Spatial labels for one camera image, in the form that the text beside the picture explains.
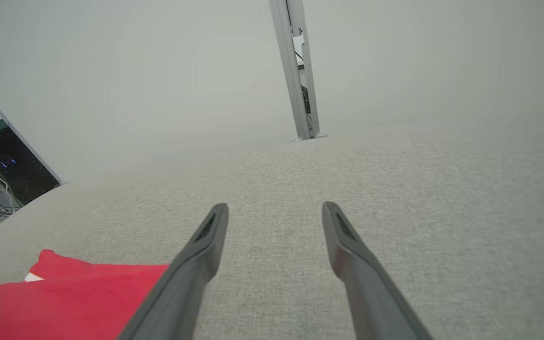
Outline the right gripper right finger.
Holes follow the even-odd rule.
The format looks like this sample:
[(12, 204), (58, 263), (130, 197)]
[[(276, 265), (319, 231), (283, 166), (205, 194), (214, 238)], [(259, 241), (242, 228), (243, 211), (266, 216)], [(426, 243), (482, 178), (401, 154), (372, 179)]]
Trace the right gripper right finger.
[(323, 203), (322, 224), (331, 268), (345, 285), (357, 340), (431, 340), (337, 203)]

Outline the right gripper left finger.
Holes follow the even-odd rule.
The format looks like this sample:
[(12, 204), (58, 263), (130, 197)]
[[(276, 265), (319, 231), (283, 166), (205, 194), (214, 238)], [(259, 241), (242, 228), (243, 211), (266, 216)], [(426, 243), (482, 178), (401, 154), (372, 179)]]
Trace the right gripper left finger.
[(192, 340), (207, 284), (217, 274), (229, 221), (212, 207), (125, 325), (119, 340)]

